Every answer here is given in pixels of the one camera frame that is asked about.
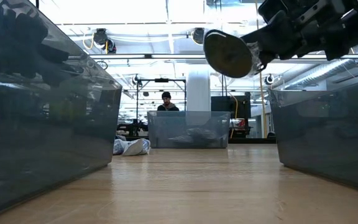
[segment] black beanie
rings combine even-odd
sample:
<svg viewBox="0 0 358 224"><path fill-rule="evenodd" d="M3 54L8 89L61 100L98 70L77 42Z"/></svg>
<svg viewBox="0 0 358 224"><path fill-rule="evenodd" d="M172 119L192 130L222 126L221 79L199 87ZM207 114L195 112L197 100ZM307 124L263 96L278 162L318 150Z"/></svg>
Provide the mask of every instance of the black beanie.
<svg viewBox="0 0 358 224"><path fill-rule="evenodd" d="M169 93L169 92L164 92L164 93L162 93L162 96L161 96L161 98L171 98L171 93Z"/></svg>

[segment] man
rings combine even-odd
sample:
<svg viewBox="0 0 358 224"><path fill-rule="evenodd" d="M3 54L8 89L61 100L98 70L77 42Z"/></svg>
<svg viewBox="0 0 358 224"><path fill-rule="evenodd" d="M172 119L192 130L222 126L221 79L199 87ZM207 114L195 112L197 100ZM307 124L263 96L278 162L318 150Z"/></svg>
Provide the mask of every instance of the man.
<svg viewBox="0 0 358 224"><path fill-rule="evenodd" d="M162 100L164 104L157 108L157 111L179 111L173 103L171 103L171 94L169 92L162 93Z"/></svg>

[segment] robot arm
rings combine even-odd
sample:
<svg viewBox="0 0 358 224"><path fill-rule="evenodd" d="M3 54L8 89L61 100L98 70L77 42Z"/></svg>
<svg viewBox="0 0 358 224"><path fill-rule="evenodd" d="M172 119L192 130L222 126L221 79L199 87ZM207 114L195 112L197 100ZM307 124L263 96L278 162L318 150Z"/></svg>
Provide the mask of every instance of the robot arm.
<svg viewBox="0 0 358 224"><path fill-rule="evenodd" d="M250 34L206 33L205 56L217 72L240 78L276 58L323 50L333 60L358 45L358 0L266 0L258 12L267 25Z"/></svg>

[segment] metal frame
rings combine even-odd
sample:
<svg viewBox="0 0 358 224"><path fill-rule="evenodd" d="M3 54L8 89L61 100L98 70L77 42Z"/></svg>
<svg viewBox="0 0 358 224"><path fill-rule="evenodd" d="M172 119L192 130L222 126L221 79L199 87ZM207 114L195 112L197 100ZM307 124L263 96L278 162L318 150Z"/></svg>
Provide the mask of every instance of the metal frame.
<svg viewBox="0 0 358 224"><path fill-rule="evenodd" d="M186 80L182 80L182 79L169 79L169 78L154 78L154 79L141 79L138 78L136 81L136 130L138 127L138 116L139 116L139 92L150 82L157 82L159 80L166 80L166 82L174 82L177 86L180 87L180 85L177 82L183 82L185 84L185 89L182 89L183 92L185 92L185 111L186 111L186 105L187 105L187 82ZM145 81L146 83L142 86L141 89L139 89L139 84L141 83L141 81Z"/></svg>

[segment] dark jacket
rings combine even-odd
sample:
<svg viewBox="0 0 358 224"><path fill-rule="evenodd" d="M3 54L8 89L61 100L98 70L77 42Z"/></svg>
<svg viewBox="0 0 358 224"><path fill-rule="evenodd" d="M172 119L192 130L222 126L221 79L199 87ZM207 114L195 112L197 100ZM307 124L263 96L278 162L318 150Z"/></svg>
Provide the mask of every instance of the dark jacket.
<svg viewBox="0 0 358 224"><path fill-rule="evenodd" d="M170 103L168 106L160 105L157 108L157 111L179 111L179 108L177 108L173 103Z"/></svg>

